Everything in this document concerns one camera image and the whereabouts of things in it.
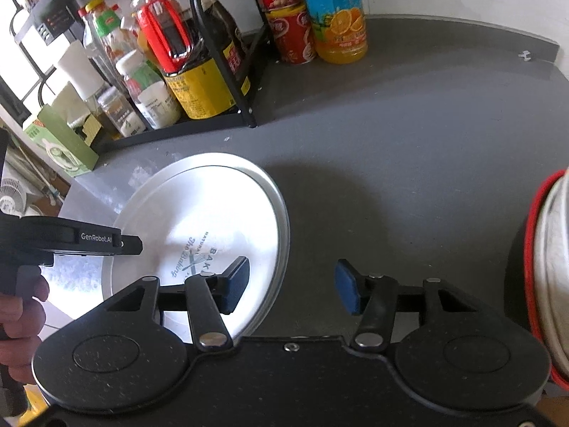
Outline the person left hand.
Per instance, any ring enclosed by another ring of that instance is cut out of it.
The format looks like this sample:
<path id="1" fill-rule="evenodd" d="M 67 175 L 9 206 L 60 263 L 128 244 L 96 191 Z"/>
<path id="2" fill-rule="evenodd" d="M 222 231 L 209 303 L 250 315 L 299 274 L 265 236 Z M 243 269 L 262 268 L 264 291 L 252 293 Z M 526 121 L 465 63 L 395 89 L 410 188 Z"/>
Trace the person left hand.
<path id="1" fill-rule="evenodd" d="M 35 385 L 32 359 L 42 343 L 39 333 L 46 320 L 42 304 L 48 295 L 49 285 L 43 276 L 37 278 L 28 301 L 1 295 L 1 328 L 8 339 L 1 341 L 0 362 L 8 367 L 12 379 L 23 385 Z"/>

